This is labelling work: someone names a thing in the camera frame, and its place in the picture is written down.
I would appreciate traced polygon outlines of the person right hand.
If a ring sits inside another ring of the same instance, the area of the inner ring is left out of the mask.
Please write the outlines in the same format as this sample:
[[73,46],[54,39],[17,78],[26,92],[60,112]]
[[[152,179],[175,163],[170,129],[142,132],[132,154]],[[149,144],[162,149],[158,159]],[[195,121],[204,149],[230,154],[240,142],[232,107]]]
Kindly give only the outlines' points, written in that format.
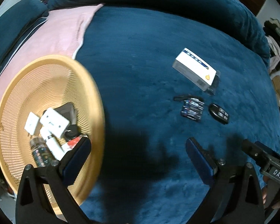
[[262,200],[265,208],[280,209],[280,184],[268,176],[264,176],[263,180],[266,183],[262,188]]

